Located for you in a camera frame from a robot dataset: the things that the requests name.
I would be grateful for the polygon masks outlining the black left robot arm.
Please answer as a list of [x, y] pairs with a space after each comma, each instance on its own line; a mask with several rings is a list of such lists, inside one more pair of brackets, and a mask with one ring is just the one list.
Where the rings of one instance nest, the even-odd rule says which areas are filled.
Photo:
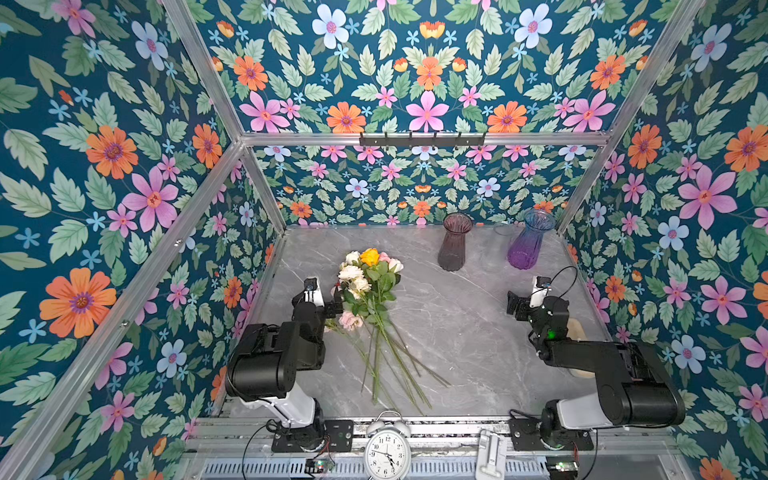
[[269, 427], [304, 451], [326, 442], [319, 402], [298, 384], [301, 371], [322, 368], [326, 321], [340, 314], [340, 302], [326, 304], [317, 291], [292, 300], [291, 319], [279, 325], [256, 323], [246, 327], [226, 367], [228, 396], [250, 409], [266, 408], [274, 417]]

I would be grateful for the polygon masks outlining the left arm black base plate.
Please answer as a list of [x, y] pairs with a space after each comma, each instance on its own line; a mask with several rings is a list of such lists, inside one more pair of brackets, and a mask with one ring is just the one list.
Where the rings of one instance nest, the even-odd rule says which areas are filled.
[[274, 434], [273, 453], [346, 453], [352, 450], [354, 422], [352, 420], [325, 420], [322, 424], [287, 429], [280, 427]]

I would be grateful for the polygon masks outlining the dark pink ribbed glass vase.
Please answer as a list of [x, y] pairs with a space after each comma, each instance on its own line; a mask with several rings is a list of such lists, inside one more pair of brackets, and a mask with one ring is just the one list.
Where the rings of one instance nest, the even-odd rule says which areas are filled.
[[438, 252], [438, 265], [445, 271], [460, 270], [466, 260], [466, 236], [472, 230], [472, 219], [463, 213], [448, 214], [444, 221], [445, 236]]

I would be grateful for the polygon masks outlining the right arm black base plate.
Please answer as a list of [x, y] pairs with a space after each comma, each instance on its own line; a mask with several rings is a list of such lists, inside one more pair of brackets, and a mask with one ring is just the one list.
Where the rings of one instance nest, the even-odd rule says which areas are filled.
[[508, 420], [510, 437], [516, 451], [593, 451], [595, 445], [586, 430], [549, 430], [531, 418]]

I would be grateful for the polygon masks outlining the cream double-bloom flower stem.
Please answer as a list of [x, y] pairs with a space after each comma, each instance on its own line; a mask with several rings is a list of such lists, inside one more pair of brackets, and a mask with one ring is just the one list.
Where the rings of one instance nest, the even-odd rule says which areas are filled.
[[374, 397], [381, 389], [380, 368], [386, 349], [391, 350], [387, 303], [393, 300], [401, 264], [376, 248], [348, 253], [340, 265], [336, 293], [343, 301], [337, 326], [353, 336], [368, 334], [367, 346], [357, 346], [365, 365], [363, 383], [371, 380]]

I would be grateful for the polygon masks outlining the yellow rose stem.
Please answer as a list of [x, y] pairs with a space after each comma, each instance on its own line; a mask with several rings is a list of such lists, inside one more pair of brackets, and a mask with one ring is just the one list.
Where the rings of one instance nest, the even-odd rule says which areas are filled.
[[400, 281], [402, 265], [370, 248], [361, 254], [360, 266], [362, 279], [367, 283], [362, 294], [362, 315], [369, 334], [365, 360], [371, 399], [386, 401], [390, 406], [395, 404], [385, 386], [384, 375], [388, 373], [413, 408], [422, 413], [431, 406], [420, 384], [426, 367], [410, 352], [388, 309], [388, 305], [395, 301], [393, 290]]

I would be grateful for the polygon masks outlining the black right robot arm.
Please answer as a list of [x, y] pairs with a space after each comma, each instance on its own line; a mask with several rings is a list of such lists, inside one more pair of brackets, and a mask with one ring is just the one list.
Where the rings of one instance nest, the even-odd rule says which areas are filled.
[[557, 448], [590, 430], [666, 428], [683, 423], [686, 408], [665, 367], [645, 344], [575, 340], [568, 336], [569, 302], [538, 288], [507, 294], [507, 313], [529, 324], [529, 343], [547, 366], [594, 375], [596, 391], [546, 403], [535, 436]]

